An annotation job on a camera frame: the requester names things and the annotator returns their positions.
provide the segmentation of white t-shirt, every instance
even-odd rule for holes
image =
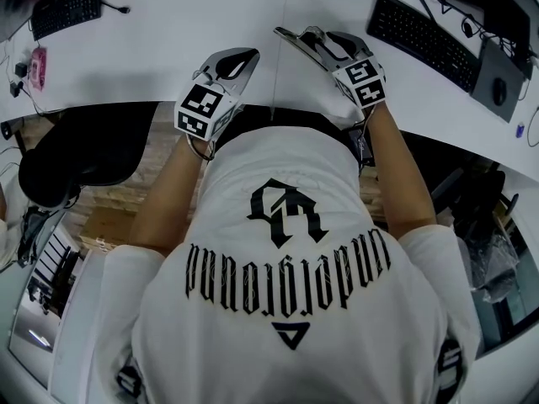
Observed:
[[[359,189],[350,151],[315,130],[228,142],[183,244],[164,262],[139,247],[107,257],[105,390],[132,352],[152,403],[432,402],[446,337],[465,374],[479,342],[455,235],[397,242]]]

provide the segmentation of floor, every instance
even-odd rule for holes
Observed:
[[[179,132],[173,127],[173,107],[173,102],[163,102],[157,107],[146,150],[137,170],[129,179],[115,186],[83,189],[78,202],[67,212],[63,220],[64,226],[75,241],[81,242],[78,236],[95,206],[138,211],[139,205],[179,138]],[[27,120],[22,130],[27,149],[34,148],[52,126],[53,124],[45,118]],[[189,219],[195,212],[196,197],[204,169],[205,167],[200,171],[195,195],[191,201]],[[361,199],[371,213],[372,219],[385,221],[374,167],[366,167],[363,170],[360,187]]]

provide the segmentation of person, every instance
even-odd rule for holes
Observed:
[[[247,106],[184,137],[105,261],[94,369],[110,399],[448,402],[478,348],[454,232],[384,104],[368,120],[389,233],[321,114]],[[196,141],[198,151],[207,144]]]

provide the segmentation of keyboard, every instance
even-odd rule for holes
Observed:
[[[398,0],[377,0],[367,34],[417,58],[465,92],[473,90],[479,59],[414,8]]]
[[[55,0],[35,9],[30,22],[34,40],[39,40],[97,18],[101,18],[101,0]]]

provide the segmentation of black office chair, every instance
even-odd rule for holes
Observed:
[[[69,109],[34,150],[24,154],[19,182],[39,207],[55,210],[83,186],[122,183],[136,170],[157,103]]]

